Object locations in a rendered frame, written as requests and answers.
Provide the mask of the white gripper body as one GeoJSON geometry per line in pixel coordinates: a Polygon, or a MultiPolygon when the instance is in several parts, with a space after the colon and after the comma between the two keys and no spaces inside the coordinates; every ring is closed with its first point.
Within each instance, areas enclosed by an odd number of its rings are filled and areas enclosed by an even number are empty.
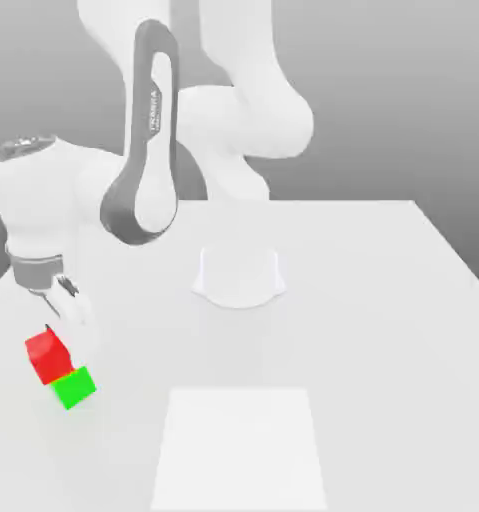
{"type": "Polygon", "coordinates": [[[56,310],[47,324],[71,358],[90,361],[100,347],[100,333],[89,299],[82,292],[71,294],[67,290],[49,290],[46,299],[56,310]]]}

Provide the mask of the small green cube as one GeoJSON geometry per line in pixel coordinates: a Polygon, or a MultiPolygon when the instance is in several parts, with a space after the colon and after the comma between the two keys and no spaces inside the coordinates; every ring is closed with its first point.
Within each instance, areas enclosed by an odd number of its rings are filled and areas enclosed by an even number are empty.
{"type": "Polygon", "coordinates": [[[96,385],[86,366],[53,381],[50,387],[66,410],[70,410],[96,391],[96,385]]]}

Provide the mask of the small red cube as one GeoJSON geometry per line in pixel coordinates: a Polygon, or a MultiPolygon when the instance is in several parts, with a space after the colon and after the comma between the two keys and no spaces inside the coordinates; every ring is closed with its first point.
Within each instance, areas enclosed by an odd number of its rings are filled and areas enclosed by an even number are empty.
{"type": "Polygon", "coordinates": [[[67,347],[48,324],[42,332],[26,339],[24,344],[28,359],[43,385],[75,370],[67,347]]]}

